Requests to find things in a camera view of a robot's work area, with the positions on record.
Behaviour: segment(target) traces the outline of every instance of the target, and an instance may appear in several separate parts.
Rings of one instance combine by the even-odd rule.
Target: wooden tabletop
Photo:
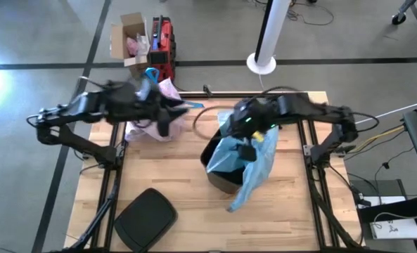
[[[318,103],[327,101],[325,92],[309,92],[309,96]],[[238,100],[211,98],[192,101],[210,107],[233,105]],[[191,131],[191,123],[199,111],[190,110],[184,116],[185,130],[176,141],[129,144],[117,214],[145,189],[155,188],[169,199],[179,213],[179,218],[151,251],[318,250],[297,126],[285,125],[279,131],[274,166],[269,179],[253,191],[243,207],[229,213],[226,208],[235,196],[227,195],[211,185],[200,163],[200,154],[208,141]],[[212,136],[218,129],[216,115],[217,111],[213,110],[200,118],[198,129],[205,135]],[[316,123],[315,126],[319,142],[322,142],[330,133],[331,126],[324,123]],[[111,130],[111,126],[105,122],[94,124],[89,139],[107,145]],[[331,163],[347,179],[342,159],[333,158]],[[92,164],[94,161],[87,161],[84,167]],[[66,247],[75,242],[74,238],[78,238],[93,219],[102,175],[103,170],[95,168],[80,176]],[[326,179],[335,216],[352,238],[358,241],[361,228],[351,192],[331,169],[326,170]],[[103,222],[99,240],[101,245],[105,226]],[[326,222],[323,227],[329,241]],[[111,250],[129,251],[115,231]]]

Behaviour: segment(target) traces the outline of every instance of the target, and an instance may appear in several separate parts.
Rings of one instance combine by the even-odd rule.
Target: concrete floor
[[[68,102],[76,79],[83,73],[104,2],[0,0],[0,68],[5,68],[0,70],[0,247],[16,252],[32,250],[60,147],[37,142],[25,118],[42,107]],[[402,2],[319,0],[319,5],[334,13],[334,22],[317,27],[286,20],[276,58],[417,58],[417,20],[413,12],[407,12],[404,24],[390,24]],[[325,13],[304,6],[295,10],[307,21],[328,19]],[[120,23],[120,15],[137,11],[148,22],[159,14],[172,19],[177,60],[245,60],[255,50],[264,15],[260,6],[246,0],[112,0],[102,24],[95,63],[117,62],[109,54],[110,25]],[[81,64],[71,69],[52,69],[51,65],[28,69],[32,66],[27,64],[37,63]],[[417,103],[417,63],[313,63],[279,65],[262,78],[264,86],[327,91],[332,104],[348,105],[372,115]],[[128,77],[128,70],[122,68],[92,69],[90,73],[90,78],[98,81]],[[261,90],[257,76],[244,66],[177,68],[176,85],[200,91],[203,84],[213,91]],[[397,125],[402,113],[382,118],[377,129],[363,133],[360,139]],[[76,132],[88,136],[89,126],[78,124]],[[411,145],[404,134],[391,144],[347,161],[347,170],[373,179],[382,162]],[[63,244],[80,168],[81,162],[69,154],[44,251],[60,249]],[[379,178],[402,179],[408,194],[416,194],[416,154],[398,158]],[[373,249],[415,252],[411,241],[367,240],[366,244]]]

